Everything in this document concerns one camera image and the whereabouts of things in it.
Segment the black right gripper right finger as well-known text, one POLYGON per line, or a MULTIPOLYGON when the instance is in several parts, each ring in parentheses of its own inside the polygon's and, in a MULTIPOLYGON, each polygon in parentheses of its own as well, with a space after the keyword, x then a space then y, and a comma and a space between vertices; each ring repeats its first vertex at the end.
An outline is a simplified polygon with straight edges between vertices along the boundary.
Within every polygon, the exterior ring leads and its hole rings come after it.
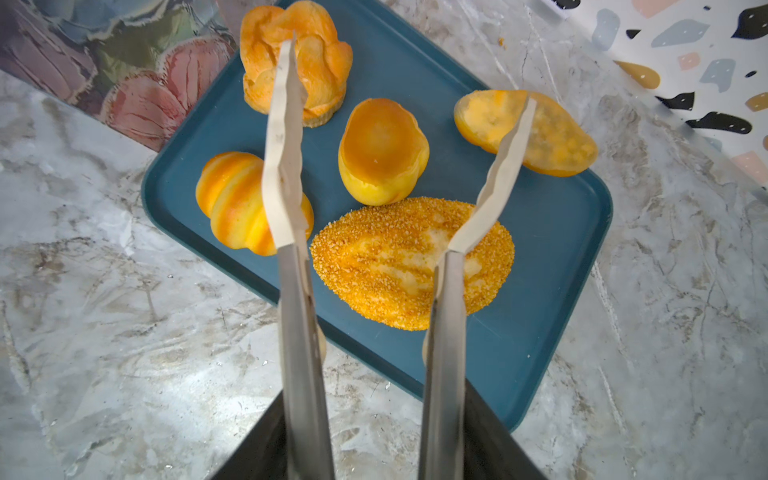
POLYGON ((469 380, 465 382, 464 479, 545 479, 469 380))

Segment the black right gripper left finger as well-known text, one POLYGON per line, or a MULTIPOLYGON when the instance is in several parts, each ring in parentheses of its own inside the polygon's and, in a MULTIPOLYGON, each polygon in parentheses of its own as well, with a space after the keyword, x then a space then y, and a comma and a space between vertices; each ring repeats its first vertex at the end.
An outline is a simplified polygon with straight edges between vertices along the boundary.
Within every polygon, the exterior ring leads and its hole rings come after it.
POLYGON ((279 393, 213 480, 287 479, 287 434, 279 393))

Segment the metal tongs with white tips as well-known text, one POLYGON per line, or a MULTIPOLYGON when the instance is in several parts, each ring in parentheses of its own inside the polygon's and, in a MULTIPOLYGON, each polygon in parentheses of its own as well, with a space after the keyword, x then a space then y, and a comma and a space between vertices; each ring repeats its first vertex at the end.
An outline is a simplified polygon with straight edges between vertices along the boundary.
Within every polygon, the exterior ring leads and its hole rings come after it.
MULTIPOLYGON (((298 77, 295 43, 283 42, 266 131, 265 162, 302 160, 305 90, 298 77)), ((419 475, 464 479, 464 413, 467 318, 466 255, 490 231, 517 181, 537 104, 527 99, 517 125, 503 138, 469 220, 451 238, 435 269, 431 325, 425 342, 419 475)), ((280 348, 287 433, 287 473, 292 479, 334 475, 321 348, 309 272, 291 243, 277 251, 280 279, 280 348)))

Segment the floral paper bag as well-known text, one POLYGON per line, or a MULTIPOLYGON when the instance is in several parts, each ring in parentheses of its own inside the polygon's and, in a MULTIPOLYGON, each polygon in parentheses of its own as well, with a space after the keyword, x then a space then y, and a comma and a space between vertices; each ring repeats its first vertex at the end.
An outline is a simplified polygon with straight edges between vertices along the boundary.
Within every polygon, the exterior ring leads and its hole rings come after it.
POLYGON ((1 69, 159 151, 237 53, 254 1, 4 1, 1 69))

